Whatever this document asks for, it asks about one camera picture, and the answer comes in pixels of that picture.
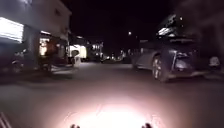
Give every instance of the night sky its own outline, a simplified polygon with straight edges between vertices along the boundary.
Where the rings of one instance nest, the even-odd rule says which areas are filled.
[[[171,10],[169,0],[62,1],[72,11],[72,32],[90,41],[104,40],[105,48],[112,51],[136,47],[136,36],[151,39]]]

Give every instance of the car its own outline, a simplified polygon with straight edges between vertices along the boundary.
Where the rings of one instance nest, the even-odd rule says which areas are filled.
[[[146,42],[132,55],[132,67],[152,70],[153,77],[161,82],[220,70],[218,54],[205,55],[198,46],[199,43],[188,38]]]

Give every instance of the street light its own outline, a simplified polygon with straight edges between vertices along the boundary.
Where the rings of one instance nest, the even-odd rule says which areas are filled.
[[[132,32],[128,32],[128,35],[131,36],[132,35]]]

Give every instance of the wall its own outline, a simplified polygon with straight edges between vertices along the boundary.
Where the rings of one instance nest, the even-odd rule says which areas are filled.
[[[0,16],[60,36],[71,12],[59,0],[1,0]]]

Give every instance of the road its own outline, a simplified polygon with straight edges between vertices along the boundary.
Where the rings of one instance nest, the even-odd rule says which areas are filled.
[[[224,84],[204,78],[155,81],[130,65],[85,63],[75,73],[0,83],[0,109],[21,128],[223,127]]]

